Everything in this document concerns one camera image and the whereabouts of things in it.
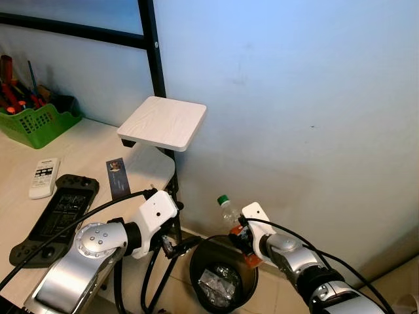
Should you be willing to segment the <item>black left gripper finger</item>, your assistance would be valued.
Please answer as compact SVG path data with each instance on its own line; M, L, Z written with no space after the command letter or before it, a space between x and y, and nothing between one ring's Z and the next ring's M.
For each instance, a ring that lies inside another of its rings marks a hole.
M168 239L168 255L184 255L201 242L200 237L189 237L180 243Z

